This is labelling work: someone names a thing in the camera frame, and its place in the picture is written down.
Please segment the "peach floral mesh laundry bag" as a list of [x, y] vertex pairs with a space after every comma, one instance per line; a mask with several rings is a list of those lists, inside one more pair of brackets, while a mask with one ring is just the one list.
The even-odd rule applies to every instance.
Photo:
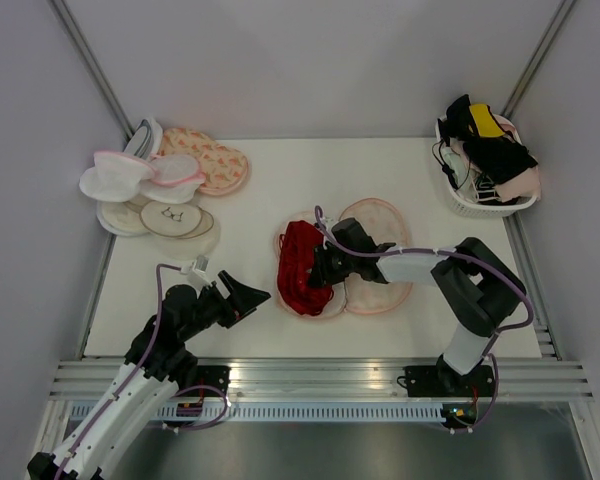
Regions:
[[[344, 210], [340, 218], [344, 220], [351, 217], [358, 220], [377, 243], [394, 242], [404, 246], [409, 244], [409, 232], [402, 214], [392, 204], [384, 200], [366, 198], [350, 205]], [[295, 220], [305, 220], [314, 226], [315, 215], [310, 211], [300, 212], [283, 223], [278, 229], [274, 240], [274, 251], [277, 260], [279, 255], [278, 236], [284, 232], [289, 222]], [[378, 315], [401, 305], [412, 290], [410, 283], [378, 284], [366, 282], [357, 274], [352, 274], [343, 283], [330, 287], [333, 288], [334, 296], [323, 313], [316, 317], [300, 316], [294, 313], [282, 301], [276, 285], [277, 302], [281, 308], [296, 317], [327, 319], [345, 311], [357, 315]]]

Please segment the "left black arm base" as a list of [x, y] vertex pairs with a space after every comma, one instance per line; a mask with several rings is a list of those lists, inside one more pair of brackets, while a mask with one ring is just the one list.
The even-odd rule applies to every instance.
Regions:
[[228, 365], [199, 366], [194, 379], [197, 389], [190, 392], [191, 396], [203, 398], [219, 398], [226, 394], [230, 385], [231, 368]]

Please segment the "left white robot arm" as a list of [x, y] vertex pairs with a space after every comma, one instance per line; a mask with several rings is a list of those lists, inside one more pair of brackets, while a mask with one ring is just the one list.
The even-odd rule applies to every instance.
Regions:
[[270, 293], [226, 271], [195, 288], [157, 287], [155, 314], [133, 339], [116, 376], [81, 424], [52, 452], [29, 461], [32, 479], [108, 479], [141, 431], [171, 398], [202, 390], [188, 340], [219, 325], [229, 329], [267, 302]]

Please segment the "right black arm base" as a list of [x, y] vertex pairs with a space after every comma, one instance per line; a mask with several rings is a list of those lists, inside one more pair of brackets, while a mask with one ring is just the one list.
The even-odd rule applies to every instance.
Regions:
[[449, 398], [453, 393], [448, 377], [434, 365], [408, 365], [403, 371], [410, 398]]

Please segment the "red bra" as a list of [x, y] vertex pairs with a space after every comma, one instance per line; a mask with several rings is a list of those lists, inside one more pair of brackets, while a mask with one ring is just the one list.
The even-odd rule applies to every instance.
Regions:
[[318, 229], [305, 220], [289, 222], [278, 236], [278, 293], [284, 304], [300, 316], [319, 316], [334, 296], [330, 286], [309, 285], [314, 248], [322, 245], [322, 239]]

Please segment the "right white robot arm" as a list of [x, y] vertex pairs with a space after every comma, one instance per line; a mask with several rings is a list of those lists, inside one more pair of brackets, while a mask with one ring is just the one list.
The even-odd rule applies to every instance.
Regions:
[[437, 384], [449, 395], [471, 385], [474, 371], [501, 333], [533, 321], [523, 283], [475, 237], [443, 249], [377, 244], [354, 218], [331, 222], [320, 208], [315, 217], [324, 239], [314, 248], [310, 286], [333, 286], [357, 276], [369, 284], [418, 283], [439, 289], [458, 321], [435, 367]]

